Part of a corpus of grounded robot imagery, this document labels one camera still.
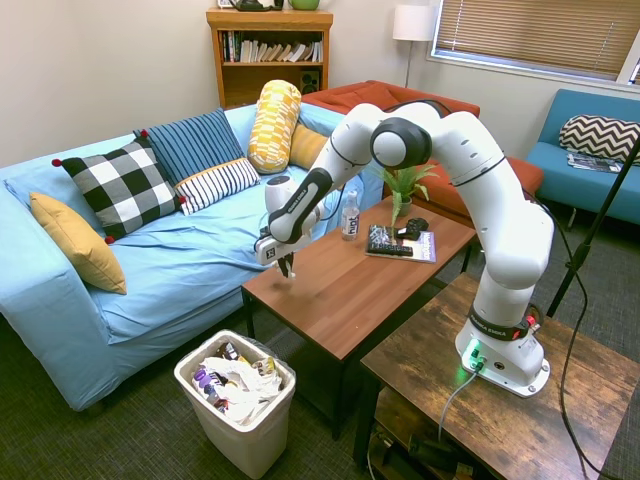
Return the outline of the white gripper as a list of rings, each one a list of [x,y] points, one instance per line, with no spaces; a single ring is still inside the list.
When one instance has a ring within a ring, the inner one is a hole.
[[[260,236],[254,245],[256,260],[261,265],[268,265],[277,261],[277,269],[284,278],[294,276],[294,253],[311,242],[312,237],[309,232],[306,232],[293,244],[282,243],[270,234],[268,227],[262,227]]]

